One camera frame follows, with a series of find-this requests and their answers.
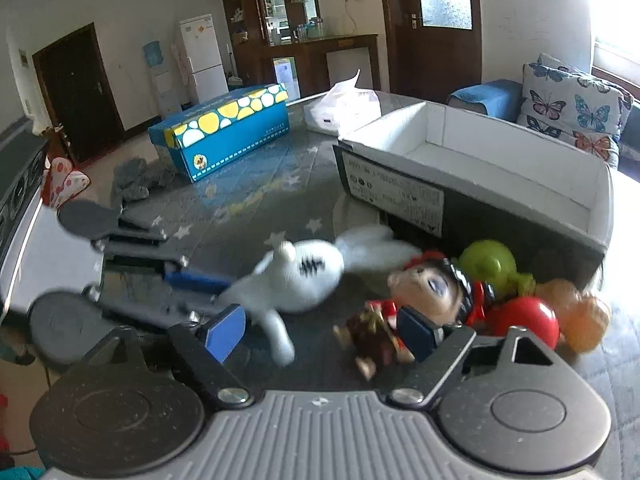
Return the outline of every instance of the toy figure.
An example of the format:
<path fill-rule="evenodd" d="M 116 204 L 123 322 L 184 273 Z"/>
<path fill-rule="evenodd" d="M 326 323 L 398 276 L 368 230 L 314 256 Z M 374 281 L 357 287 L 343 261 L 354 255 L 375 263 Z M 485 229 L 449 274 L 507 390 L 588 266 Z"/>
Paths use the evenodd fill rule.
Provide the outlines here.
<path fill-rule="evenodd" d="M 531 274 L 518 273 L 511 251 L 495 240 L 473 242 L 461 254 L 458 265 L 472 280 L 489 283 L 499 300 L 515 295 L 533 280 Z"/>
<path fill-rule="evenodd" d="M 375 224 L 344 232 L 335 244 L 324 240 L 282 242 L 267 253 L 254 272 L 233 283 L 215 307 L 240 304 L 258 323 L 279 366 L 295 358 L 293 343 L 278 312 L 298 314 L 322 303 L 345 272 L 390 272 L 420 251 L 393 240 L 390 228 Z"/>
<path fill-rule="evenodd" d="M 522 293 L 532 294 L 551 307 L 565 341 L 574 352 L 590 352 L 596 348 L 609 327 L 609 305 L 593 294 L 579 292 L 567 280 L 551 280 L 540 285 L 532 282 Z"/>
<path fill-rule="evenodd" d="M 523 326 L 531 330 L 549 348 L 554 350 L 560 337 L 556 314 L 539 298 L 522 296 L 491 308 L 484 319 L 490 335 L 504 337 L 510 326 Z"/>
<path fill-rule="evenodd" d="M 345 327 L 334 326 L 334 334 L 344 348 L 351 344 L 356 347 L 356 365 L 367 381 L 394 360 L 414 360 L 396 333 L 396 313 L 401 306 L 413 307 L 437 325 L 457 321 L 472 324 L 493 300 L 490 286 L 472 286 L 441 253 L 427 252 L 414 258 L 403 271 L 390 274 L 386 282 L 391 300 L 368 301 Z"/>

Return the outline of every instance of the window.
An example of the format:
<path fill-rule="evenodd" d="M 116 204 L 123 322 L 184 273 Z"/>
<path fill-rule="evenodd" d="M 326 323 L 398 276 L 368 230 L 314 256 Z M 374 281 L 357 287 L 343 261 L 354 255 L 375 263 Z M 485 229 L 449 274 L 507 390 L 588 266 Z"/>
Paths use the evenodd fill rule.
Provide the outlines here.
<path fill-rule="evenodd" d="M 640 85 L 638 0 L 590 0 L 593 64 Z"/>

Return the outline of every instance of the gray ribbed plate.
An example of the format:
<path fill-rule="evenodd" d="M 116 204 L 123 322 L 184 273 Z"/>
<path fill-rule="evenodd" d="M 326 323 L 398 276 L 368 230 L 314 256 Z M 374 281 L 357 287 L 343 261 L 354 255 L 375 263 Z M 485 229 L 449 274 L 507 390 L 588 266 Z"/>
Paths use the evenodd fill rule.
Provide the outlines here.
<path fill-rule="evenodd" d="M 52 469 L 45 480 L 72 477 Z M 132 480 L 488 480 L 510 478 L 461 458 L 421 413 L 375 392 L 267 392 L 220 412 L 187 453 Z M 598 480 L 590 468 L 545 479 Z"/>

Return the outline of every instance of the white refrigerator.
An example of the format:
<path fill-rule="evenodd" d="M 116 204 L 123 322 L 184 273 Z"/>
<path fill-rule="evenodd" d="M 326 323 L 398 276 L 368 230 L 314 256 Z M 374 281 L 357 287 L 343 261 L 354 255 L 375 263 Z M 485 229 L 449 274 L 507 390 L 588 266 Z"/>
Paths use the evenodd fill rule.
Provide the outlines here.
<path fill-rule="evenodd" d="M 227 93 L 225 70 L 211 14 L 178 24 L 180 70 L 193 105 Z"/>

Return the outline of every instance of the orange butterfly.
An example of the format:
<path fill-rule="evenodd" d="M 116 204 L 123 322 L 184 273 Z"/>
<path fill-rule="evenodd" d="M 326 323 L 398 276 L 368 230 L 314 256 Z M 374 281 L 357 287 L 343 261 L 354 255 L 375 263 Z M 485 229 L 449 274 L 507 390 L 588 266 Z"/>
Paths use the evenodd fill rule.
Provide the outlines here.
<path fill-rule="evenodd" d="M 584 152 L 593 153 L 602 160 L 609 160 L 609 150 L 611 149 L 611 137 L 602 136 L 599 139 L 592 140 L 580 132 L 574 132 L 575 147 L 580 148 Z"/>

